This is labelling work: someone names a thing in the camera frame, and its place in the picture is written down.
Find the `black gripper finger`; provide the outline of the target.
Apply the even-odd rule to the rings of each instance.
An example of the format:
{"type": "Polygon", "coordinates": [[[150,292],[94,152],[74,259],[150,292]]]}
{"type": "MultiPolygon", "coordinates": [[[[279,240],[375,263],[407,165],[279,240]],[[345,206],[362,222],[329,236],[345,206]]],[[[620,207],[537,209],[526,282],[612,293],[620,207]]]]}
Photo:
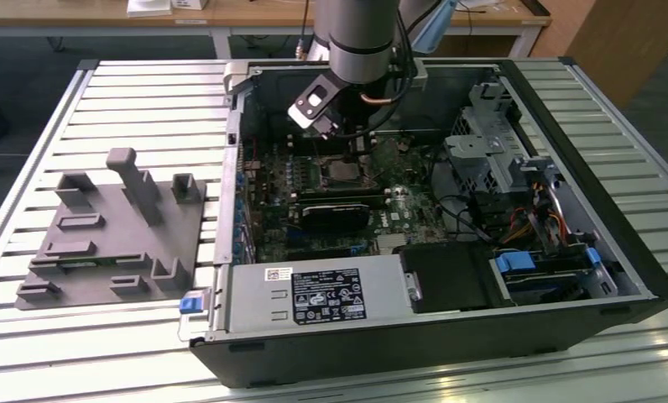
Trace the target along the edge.
{"type": "Polygon", "coordinates": [[[347,162],[357,162],[373,152],[373,136],[366,133],[357,138],[346,140],[345,159],[347,162]]]}

